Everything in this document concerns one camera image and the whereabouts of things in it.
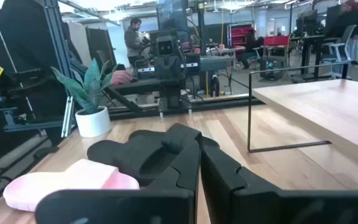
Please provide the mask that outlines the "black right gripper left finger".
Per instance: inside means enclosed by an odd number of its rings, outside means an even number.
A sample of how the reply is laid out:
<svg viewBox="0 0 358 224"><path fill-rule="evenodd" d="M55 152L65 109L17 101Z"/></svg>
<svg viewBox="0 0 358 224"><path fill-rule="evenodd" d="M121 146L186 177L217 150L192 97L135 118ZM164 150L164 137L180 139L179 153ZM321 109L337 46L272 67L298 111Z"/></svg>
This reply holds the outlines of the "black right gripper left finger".
<svg viewBox="0 0 358 224"><path fill-rule="evenodd" d="M195 224L200 145L135 144L139 190L59 190L35 210L37 224Z"/></svg>

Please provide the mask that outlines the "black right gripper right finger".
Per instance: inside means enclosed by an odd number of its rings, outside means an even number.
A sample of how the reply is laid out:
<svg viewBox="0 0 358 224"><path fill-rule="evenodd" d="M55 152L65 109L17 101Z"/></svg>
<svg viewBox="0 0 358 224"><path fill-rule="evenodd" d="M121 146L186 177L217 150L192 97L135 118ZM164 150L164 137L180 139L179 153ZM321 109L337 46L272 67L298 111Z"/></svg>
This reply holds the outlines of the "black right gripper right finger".
<svg viewBox="0 0 358 224"><path fill-rule="evenodd" d="M358 190L283 190L217 146L201 155L211 224L358 224Z"/></svg>

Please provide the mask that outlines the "black foam slide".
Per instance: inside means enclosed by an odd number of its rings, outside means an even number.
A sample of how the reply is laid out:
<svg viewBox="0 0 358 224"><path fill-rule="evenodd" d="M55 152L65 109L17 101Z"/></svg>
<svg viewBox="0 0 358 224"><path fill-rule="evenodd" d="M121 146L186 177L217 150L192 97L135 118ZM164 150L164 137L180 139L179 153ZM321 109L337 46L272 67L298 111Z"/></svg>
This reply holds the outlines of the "black foam slide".
<svg viewBox="0 0 358 224"><path fill-rule="evenodd" d="M146 138L128 139L125 143L102 140L91 145L86 154L91 161L117 167L123 174L135 178L142 187L157 179L179 156Z"/></svg>
<svg viewBox="0 0 358 224"><path fill-rule="evenodd" d="M173 124L166 132L137 130L129 135L129 140L135 138L146 138L149 141L160 143L172 154L179 154L182 147L192 140L198 142L200 149L205 146L220 148L220 145L216 141L204 137L197 129L180 123Z"/></svg>

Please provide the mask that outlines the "pink foam slide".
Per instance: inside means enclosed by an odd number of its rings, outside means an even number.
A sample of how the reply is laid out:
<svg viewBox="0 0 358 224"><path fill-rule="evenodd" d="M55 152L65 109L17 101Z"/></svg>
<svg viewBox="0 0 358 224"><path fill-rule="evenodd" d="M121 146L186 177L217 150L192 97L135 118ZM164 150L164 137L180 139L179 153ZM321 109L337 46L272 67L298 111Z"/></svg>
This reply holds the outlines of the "pink foam slide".
<svg viewBox="0 0 358 224"><path fill-rule="evenodd" d="M117 167L80 159L63 172L32 172L9 183L3 192L6 204L17 210L35 211L47 195L59 190L139 190L138 181Z"/></svg>

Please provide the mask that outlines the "person's hand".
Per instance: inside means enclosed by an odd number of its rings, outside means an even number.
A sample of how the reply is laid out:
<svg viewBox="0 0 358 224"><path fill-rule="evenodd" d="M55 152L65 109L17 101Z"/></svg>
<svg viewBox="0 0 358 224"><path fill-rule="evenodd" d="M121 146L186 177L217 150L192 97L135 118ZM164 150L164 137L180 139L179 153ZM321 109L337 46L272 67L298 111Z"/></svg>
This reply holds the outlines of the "person's hand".
<svg viewBox="0 0 358 224"><path fill-rule="evenodd" d="M133 80L133 75L127 70L116 70L112 73L112 79L110 85L124 85L128 84Z"/></svg>

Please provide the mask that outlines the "person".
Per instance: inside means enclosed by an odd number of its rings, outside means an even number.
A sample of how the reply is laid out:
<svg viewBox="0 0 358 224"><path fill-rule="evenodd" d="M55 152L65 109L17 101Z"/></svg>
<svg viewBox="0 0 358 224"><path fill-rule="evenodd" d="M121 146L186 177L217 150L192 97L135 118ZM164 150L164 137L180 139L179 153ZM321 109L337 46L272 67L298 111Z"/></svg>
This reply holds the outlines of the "person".
<svg viewBox="0 0 358 224"><path fill-rule="evenodd" d="M148 38L142 37L138 33L141 23L142 21L138 17L132 18L129 27L124 34L124 41L127 47L127 58L132 67L135 67L135 62L137 60L143 59L140 51L144 46L150 43Z"/></svg>
<svg viewBox="0 0 358 224"><path fill-rule="evenodd" d="M241 61L243 63L244 69L249 68L249 62L248 59L251 57L256 57L257 52L255 51L255 48L260 47L264 43L263 37L255 37L255 30L251 29L248 31L248 33L245 35L245 51L242 53Z"/></svg>
<svg viewBox="0 0 358 224"><path fill-rule="evenodd" d="M356 25L351 38L358 39L358 2L347 0L341 4L341 13L334 24L328 29L326 37L342 37L347 26Z"/></svg>

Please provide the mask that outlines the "green plant in white pot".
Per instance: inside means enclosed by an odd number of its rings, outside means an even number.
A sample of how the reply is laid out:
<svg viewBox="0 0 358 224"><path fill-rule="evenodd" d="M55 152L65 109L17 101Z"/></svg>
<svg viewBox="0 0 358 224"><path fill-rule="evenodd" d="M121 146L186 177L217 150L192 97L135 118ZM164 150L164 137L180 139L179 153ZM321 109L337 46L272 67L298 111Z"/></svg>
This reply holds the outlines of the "green plant in white pot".
<svg viewBox="0 0 358 224"><path fill-rule="evenodd" d="M52 68L56 79L81 106L81 109L75 113L75 121L80 135L84 138L94 138L106 134L111 129L108 109L106 106L101 106L100 101L118 67L118 65L113 67L110 61L100 67L96 60L92 60L84 75L73 71L73 78Z"/></svg>

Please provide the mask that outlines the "red cabinet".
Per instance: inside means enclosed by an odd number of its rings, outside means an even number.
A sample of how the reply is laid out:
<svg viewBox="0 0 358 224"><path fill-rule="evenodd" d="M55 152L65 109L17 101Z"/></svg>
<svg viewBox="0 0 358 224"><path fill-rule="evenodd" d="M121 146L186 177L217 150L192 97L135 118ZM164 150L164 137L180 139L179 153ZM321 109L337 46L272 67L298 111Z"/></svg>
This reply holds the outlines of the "red cabinet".
<svg viewBox="0 0 358 224"><path fill-rule="evenodd" d="M231 42L233 46L245 46L247 37L246 35L253 32L254 28L248 27L232 27L231 28Z"/></svg>

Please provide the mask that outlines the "white office chair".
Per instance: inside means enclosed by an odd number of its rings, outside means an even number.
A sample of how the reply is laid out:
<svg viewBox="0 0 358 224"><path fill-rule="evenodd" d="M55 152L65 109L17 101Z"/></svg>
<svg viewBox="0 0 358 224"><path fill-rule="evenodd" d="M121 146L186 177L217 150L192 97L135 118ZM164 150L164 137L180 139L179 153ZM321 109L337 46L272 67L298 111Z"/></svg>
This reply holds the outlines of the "white office chair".
<svg viewBox="0 0 358 224"><path fill-rule="evenodd" d="M344 67L352 62L349 53L349 40L355 28L356 25L347 26L338 42L324 44L329 48L329 54L322 55L321 62L322 64L333 64L331 71L327 73L330 80L341 78L342 75L339 72L343 72Z"/></svg>

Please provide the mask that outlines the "black aluminium rig frame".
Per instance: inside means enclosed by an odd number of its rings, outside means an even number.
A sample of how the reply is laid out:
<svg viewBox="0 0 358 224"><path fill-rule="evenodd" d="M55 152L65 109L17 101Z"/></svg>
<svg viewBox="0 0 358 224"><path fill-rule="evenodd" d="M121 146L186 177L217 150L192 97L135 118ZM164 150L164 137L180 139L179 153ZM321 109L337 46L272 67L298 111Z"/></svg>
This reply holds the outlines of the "black aluminium rig frame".
<svg viewBox="0 0 358 224"><path fill-rule="evenodd" d="M73 71L84 75L88 67L80 64L77 60L70 57L68 49L68 42L63 35L62 19L58 11L57 0L41 0L41 5L44 9L45 17L48 24L48 29L52 38L55 53L58 59L58 67L56 68L62 74L69 78L73 78ZM165 114L179 114L192 113L194 111L220 110L224 108L235 108L241 106L259 105L261 101L251 95L244 96L230 96L229 98L216 98L200 100L190 100L190 109L175 109L162 113L159 110L159 101L156 106L138 106L132 101L125 98L125 95L148 93L160 90L159 79L148 80L134 80L130 84L124 85L109 85L103 92L103 97L100 101L101 106L106 106L110 118L110 126L112 119L132 119L137 117L149 116L163 116ZM70 93L66 89L68 96L65 106L65 115L63 119L62 133L63 138L68 137L71 129L76 125L75 113L81 109L81 106L73 100Z"/></svg>

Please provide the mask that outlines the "wooden shelf with black frame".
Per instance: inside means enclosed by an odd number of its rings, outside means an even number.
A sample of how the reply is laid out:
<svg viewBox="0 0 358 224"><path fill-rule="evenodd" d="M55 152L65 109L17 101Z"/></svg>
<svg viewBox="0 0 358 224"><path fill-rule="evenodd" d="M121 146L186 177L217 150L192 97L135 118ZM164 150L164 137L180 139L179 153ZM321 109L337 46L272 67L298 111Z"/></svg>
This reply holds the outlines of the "wooden shelf with black frame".
<svg viewBox="0 0 358 224"><path fill-rule="evenodd" d="M346 78L251 88L249 94L358 159L358 82Z"/></svg>

